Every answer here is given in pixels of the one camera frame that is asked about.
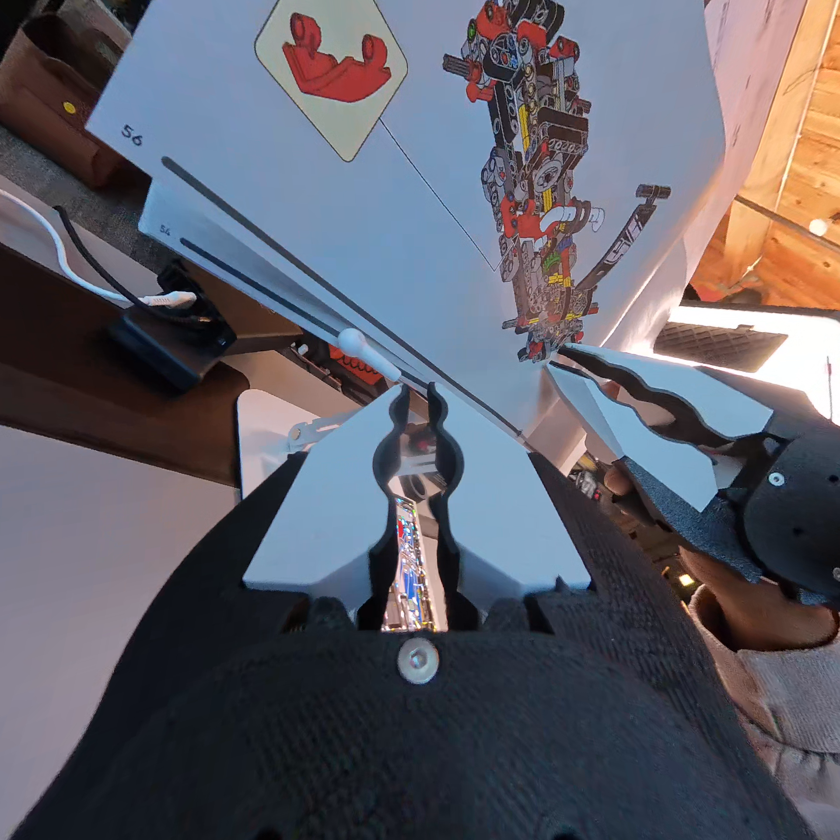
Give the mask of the hanging black mesh light panel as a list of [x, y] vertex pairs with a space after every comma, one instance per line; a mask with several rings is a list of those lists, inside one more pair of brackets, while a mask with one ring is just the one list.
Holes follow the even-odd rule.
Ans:
[[692, 301], [673, 310], [653, 354], [806, 394], [839, 424], [839, 313]]

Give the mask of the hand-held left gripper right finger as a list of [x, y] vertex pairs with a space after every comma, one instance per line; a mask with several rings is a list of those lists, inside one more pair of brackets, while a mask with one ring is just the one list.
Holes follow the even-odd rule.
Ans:
[[586, 592], [590, 572], [529, 451], [441, 384], [427, 402], [445, 485], [428, 504], [448, 628], [477, 628], [502, 600]]

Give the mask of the holographic sticker sheet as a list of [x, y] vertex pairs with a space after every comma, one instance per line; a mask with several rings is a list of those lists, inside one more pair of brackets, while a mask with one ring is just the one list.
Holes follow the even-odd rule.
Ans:
[[438, 622], [415, 502], [395, 498], [397, 563], [387, 596], [381, 631], [387, 634], [436, 632]]

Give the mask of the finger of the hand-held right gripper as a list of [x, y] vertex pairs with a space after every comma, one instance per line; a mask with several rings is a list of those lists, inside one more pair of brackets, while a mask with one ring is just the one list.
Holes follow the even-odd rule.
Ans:
[[651, 513], [702, 513], [718, 493], [711, 459], [654, 432], [637, 411], [604, 393], [595, 379], [551, 363], [546, 372], [561, 402], [605, 457], [620, 465]]
[[715, 378], [712, 371], [646, 355], [579, 343], [564, 344], [560, 355], [586, 375], [615, 382], [640, 423], [683, 443], [722, 448], [745, 446], [748, 439], [774, 439], [773, 410]]

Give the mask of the white printed paper sheet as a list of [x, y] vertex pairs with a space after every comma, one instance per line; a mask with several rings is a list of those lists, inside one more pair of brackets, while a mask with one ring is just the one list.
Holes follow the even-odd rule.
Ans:
[[710, 197], [684, 235], [688, 280], [752, 168], [804, 7], [804, 1], [706, 2], [726, 150]]

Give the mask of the white wooden book stand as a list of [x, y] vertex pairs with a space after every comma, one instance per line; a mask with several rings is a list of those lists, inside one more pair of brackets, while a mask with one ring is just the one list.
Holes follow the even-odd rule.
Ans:
[[[239, 472], [243, 500], [235, 518], [279, 518], [286, 529], [313, 529], [321, 506], [330, 498], [349, 506], [350, 515], [383, 521], [392, 502], [387, 482], [400, 464], [398, 441], [408, 411], [409, 389], [426, 391], [426, 383], [404, 373], [375, 348], [362, 348], [362, 361], [396, 385], [370, 408], [356, 408], [339, 419], [344, 430], [312, 451], [294, 449], [291, 429], [314, 416], [261, 390], [249, 389], [237, 399]], [[532, 484], [528, 451], [434, 381], [434, 420], [444, 423], [443, 466], [452, 487], [479, 490], [483, 497], [498, 489], [524, 490]]]

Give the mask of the black power adapter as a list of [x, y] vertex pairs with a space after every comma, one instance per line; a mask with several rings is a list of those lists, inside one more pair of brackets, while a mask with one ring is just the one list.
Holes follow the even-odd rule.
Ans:
[[200, 385], [237, 340], [224, 320], [175, 323], [136, 307], [124, 310], [107, 333], [145, 370], [181, 394]]

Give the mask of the lego instruction booklet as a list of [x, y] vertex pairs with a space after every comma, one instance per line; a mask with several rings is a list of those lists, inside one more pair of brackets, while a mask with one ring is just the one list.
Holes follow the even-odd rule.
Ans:
[[555, 462], [543, 368], [650, 337], [723, 153], [703, 2], [152, 2], [87, 128], [144, 233]]

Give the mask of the person's right hand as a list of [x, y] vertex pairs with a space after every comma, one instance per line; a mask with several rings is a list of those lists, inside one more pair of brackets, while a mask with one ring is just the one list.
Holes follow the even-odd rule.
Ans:
[[681, 547], [688, 572], [704, 584], [719, 604], [731, 647], [760, 652], [819, 648], [838, 633], [838, 615], [822, 605], [788, 598], [774, 582], [750, 583], [711, 557]]

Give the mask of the person's right forearm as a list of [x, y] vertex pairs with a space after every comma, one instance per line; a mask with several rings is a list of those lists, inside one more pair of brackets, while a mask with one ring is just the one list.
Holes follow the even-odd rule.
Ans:
[[688, 612], [756, 753], [821, 839], [839, 838], [839, 642], [804, 649], [734, 651], [706, 586]]

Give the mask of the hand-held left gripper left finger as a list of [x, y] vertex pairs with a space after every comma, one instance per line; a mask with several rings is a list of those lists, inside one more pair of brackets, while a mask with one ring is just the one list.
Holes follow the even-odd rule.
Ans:
[[251, 591], [329, 597], [359, 628], [383, 626], [398, 559], [390, 481], [411, 392], [395, 385], [300, 459], [243, 576]]

